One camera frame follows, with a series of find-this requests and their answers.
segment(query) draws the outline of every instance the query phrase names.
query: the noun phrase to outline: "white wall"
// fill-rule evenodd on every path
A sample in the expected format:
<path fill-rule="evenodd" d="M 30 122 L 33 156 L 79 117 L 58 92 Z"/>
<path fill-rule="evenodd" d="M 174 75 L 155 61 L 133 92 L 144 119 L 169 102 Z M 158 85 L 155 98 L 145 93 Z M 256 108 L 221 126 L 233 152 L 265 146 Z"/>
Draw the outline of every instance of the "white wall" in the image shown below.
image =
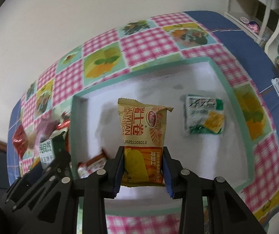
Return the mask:
<path fill-rule="evenodd" d="M 114 27 L 153 15 L 224 12 L 226 0 L 6 0 L 0 8 L 0 140 L 12 108 L 51 64 Z"/>

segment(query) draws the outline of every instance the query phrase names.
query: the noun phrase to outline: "tray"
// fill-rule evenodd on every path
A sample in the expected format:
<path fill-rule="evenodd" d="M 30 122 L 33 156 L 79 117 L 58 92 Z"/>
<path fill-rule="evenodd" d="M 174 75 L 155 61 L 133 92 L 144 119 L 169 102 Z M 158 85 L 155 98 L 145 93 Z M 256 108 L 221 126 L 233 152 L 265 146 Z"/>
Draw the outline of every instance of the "tray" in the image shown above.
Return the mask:
<path fill-rule="evenodd" d="M 186 94 L 224 101 L 223 135 L 183 132 Z M 72 166 L 99 154 L 103 146 L 114 157 L 123 145 L 117 101 L 133 98 L 142 103 L 174 107 L 168 113 L 164 145 L 183 168 L 213 179 L 223 176 L 240 191 L 254 180 L 254 159 L 248 128 L 233 89 L 209 57 L 156 65 L 99 83 L 74 96 L 71 117 Z M 180 211 L 181 201 L 169 198 L 165 187 L 121 187 L 116 199 L 105 200 L 106 214 L 156 215 Z"/>

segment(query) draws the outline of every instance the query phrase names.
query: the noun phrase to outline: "brand logo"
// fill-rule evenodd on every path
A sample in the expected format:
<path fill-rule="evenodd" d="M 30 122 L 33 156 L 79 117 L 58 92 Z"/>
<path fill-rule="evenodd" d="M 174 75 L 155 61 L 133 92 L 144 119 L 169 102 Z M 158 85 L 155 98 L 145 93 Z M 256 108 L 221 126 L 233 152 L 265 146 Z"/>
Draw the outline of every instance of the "brand logo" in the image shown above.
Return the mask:
<path fill-rule="evenodd" d="M 148 125 L 153 128 L 156 125 L 156 121 L 157 121 L 156 113 L 154 111 L 149 111 L 146 114 L 146 120 Z"/>

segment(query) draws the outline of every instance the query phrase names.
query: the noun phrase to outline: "screw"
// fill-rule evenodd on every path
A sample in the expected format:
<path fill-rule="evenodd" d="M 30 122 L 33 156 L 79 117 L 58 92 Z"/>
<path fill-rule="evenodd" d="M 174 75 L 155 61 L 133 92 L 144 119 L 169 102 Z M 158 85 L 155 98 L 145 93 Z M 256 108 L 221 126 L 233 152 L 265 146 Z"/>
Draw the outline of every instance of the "screw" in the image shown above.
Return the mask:
<path fill-rule="evenodd" d="M 106 170 L 105 169 L 99 169 L 98 171 L 97 171 L 97 174 L 98 175 L 104 175 L 106 173 Z"/>
<path fill-rule="evenodd" d="M 70 182 L 70 180 L 71 179 L 69 177 L 64 177 L 64 178 L 62 178 L 61 182 L 64 183 L 64 184 L 67 184 L 67 183 Z"/>
<path fill-rule="evenodd" d="M 216 180 L 217 180 L 217 182 L 219 182 L 219 183 L 223 183 L 223 182 L 225 181 L 225 178 L 223 178 L 223 177 L 221 177 L 221 176 L 218 176 L 218 177 L 216 177 Z"/>
<path fill-rule="evenodd" d="M 186 176 L 186 175 L 190 174 L 190 171 L 187 169 L 183 169 L 183 170 L 181 170 L 181 174 Z"/>

